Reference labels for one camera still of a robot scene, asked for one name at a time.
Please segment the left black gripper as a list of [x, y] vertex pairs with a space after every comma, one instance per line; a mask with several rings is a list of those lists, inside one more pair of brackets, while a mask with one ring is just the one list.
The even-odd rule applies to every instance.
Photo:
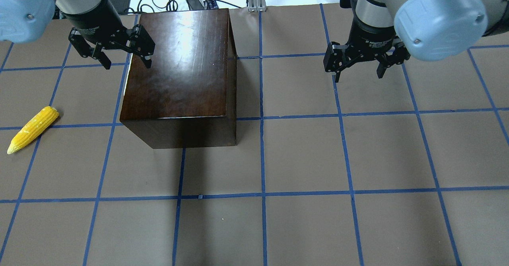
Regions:
[[106, 70], [109, 70], [111, 60], [103, 49], [123, 50], [136, 54], [147, 69], [151, 68], [155, 51], [153, 39], [141, 24], [127, 30], [109, 0], [101, 0], [88, 12], [81, 14], [64, 12], [64, 15], [75, 28], [71, 29], [68, 40], [82, 58], [91, 57], [98, 60]]

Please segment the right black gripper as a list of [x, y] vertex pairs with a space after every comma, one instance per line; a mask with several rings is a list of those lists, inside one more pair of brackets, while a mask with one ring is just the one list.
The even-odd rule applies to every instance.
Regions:
[[378, 79], [393, 65], [402, 65], [411, 54], [405, 43], [396, 37], [396, 31], [389, 27], [373, 27], [359, 19], [353, 20], [346, 45], [331, 41], [327, 45], [323, 59], [325, 72], [334, 72], [335, 83], [339, 82], [341, 72], [357, 62], [377, 60]]

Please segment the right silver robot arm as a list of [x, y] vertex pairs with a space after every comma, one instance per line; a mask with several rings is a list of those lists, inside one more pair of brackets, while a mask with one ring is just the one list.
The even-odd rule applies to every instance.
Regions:
[[340, 0], [351, 9], [345, 44], [331, 41], [325, 72], [341, 72], [360, 62], [377, 61], [378, 78], [411, 57], [440, 61], [472, 47], [480, 38], [508, 31], [508, 0]]

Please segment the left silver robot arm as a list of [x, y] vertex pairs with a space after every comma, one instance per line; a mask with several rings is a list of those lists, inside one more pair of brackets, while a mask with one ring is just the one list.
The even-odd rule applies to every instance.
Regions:
[[123, 50], [152, 65], [155, 43], [140, 24], [126, 28], [110, 0], [1, 0], [0, 39], [32, 43], [43, 35], [56, 9], [71, 22], [68, 40], [83, 58], [93, 58], [105, 69], [111, 60], [105, 50]]

